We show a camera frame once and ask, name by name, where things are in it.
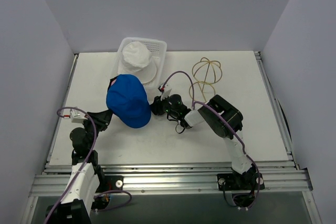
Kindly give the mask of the blue baseball cap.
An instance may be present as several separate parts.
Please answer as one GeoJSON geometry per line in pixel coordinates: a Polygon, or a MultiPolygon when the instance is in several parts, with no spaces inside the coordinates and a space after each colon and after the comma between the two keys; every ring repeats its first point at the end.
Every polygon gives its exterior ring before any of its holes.
{"type": "Polygon", "coordinates": [[[143,84],[131,74],[117,77],[107,90],[107,108],[128,127],[139,129],[146,126],[151,119],[151,109],[143,84]]]}

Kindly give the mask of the pink baseball cap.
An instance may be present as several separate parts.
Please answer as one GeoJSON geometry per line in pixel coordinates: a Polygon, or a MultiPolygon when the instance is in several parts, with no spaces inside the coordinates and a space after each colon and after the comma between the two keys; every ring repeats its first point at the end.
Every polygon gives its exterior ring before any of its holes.
{"type": "Polygon", "coordinates": [[[108,85],[108,89],[107,90],[109,90],[111,88],[111,86],[115,83],[115,81],[117,80],[117,78],[118,77],[114,77],[114,78],[110,79],[110,83],[108,85]]]}

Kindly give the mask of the white bucket hat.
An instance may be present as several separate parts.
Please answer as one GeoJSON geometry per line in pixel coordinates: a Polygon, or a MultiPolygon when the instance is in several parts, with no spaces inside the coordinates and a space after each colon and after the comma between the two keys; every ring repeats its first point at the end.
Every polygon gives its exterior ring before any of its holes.
{"type": "Polygon", "coordinates": [[[128,43],[121,50],[118,74],[136,76],[142,84],[151,82],[157,73],[152,53],[139,41],[128,43]]]}

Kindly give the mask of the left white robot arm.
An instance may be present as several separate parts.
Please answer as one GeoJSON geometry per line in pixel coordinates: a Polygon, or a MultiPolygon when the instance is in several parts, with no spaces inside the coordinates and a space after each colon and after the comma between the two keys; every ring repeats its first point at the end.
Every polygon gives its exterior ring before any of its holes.
{"type": "Polygon", "coordinates": [[[109,126],[113,112],[85,112],[66,106],[58,109],[57,115],[63,119],[79,120],[83,127],[70,132],[73,146],[71,176],[60,198],[47,208],[44,223],[91,223],[90,212],[95,193],[107,186],[94,146],[99,132],[109,126]]]}

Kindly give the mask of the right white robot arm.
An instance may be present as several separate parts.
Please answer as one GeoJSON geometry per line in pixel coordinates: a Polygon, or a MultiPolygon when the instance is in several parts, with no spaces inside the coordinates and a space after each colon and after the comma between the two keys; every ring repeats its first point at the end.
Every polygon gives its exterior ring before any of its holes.
{"type": "Polygon", "coordinates": [[[207,103],[198,101],[194,103],[201,107],[191,110],[184,105],[180,95],[173,94],[166,98],[155,97],[150,108],[154,115],[165,114],[169,121],[177,122],[178,126],[182,128],[180,133],[198,124],[207,123],[226,144],[235,186],[241,189],[246,188],[255,181],[257,167],[248,156],[242,137],[238,135],[243,129],[243,115],[220,95],[215,95],[207,103]]]}

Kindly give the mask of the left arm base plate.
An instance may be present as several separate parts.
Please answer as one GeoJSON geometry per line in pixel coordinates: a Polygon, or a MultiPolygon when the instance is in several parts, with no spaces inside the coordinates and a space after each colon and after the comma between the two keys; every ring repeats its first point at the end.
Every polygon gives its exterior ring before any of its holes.
{"type": "Polygon", "coordinates": [[[102,193],[109,190],[122,190],[124,184],[124,177],[121,175],[107,175],[99,179],[99,186],[96,190],[97,193],[102,193]]]}

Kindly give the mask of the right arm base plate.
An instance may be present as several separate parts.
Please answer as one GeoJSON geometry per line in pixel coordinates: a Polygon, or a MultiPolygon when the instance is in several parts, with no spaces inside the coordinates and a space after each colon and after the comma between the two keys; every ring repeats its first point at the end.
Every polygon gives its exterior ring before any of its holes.
{"type": "Polygon", "coordinates": [[[236,173],[217,174],[217,184],[220,191],[257,190],[258,174],[241,175],[236,173]]]}

